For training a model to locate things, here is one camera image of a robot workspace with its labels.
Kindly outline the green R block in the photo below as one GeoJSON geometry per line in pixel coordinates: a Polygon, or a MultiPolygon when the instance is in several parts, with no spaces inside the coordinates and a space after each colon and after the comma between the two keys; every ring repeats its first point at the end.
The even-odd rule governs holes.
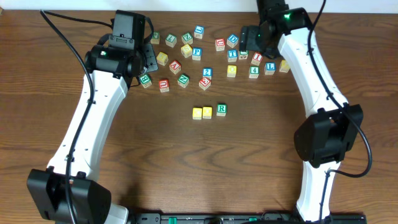
{"type": "Polygon", "coordinates": [[[227,114],[227,105],[226,104],[218,104],[216,109],[217,116],[226,116],[227,114]]]}

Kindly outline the yellow C block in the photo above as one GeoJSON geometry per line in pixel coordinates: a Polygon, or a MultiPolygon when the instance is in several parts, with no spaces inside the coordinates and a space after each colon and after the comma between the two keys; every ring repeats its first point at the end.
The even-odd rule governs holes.
{"type": "Polygon", "coordinates": [[[193,108],[192,118],[193,119],[202,119],[203,109],[202,108],[193,108]]]}

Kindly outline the yellow O block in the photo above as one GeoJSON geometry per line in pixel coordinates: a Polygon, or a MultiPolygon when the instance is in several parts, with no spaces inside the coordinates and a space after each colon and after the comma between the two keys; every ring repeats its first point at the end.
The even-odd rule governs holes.
{"type": "Polygon", "coordinates": [[[213,108],[210,106],[206,106],[202,108],[202,117],[203,119],[211,119],[213,114],[213,108]]]}

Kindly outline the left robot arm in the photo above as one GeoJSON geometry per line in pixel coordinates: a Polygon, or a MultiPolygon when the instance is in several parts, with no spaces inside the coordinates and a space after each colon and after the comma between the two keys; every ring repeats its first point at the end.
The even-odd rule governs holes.
{"type": "Polygon", "coordinates": [[[78,56],[81,96],[67,133],[45,170],[32,169],[27,188],[41,215],[56,223],[126,223],[129,211],[98,183],[103,147],[121,102],[133,86],[147,85],[157,70],[151,20],[116,11],[111,33],[78,56]]]}

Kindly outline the blue L block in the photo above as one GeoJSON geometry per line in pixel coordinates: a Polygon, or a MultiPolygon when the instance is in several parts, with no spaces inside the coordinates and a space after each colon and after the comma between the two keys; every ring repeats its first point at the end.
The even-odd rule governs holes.
{"type": "Polygon", "coordinates": [[[265,69],[265,75],[273,75],[276,71],[275,62],[266,62],[264,69],[265,69]]]}

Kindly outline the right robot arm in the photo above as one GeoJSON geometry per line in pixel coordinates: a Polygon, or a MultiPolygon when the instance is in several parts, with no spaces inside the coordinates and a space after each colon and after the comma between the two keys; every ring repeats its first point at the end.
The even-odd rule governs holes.
{"type": "Polygon", "coordinates": [[[316,22],[302,7],[284,0],[257,2],[259,24],[241,29],[239,48],[269,59],[282,57],[301,94],[306,120],[294,133],[303,161],[302,185],[294,214],[286,223],[366,223],[364,215],[333,215],[329,201],[333,179],[360,129],[363,111],[339,91],[320,54],[316,22]]]}

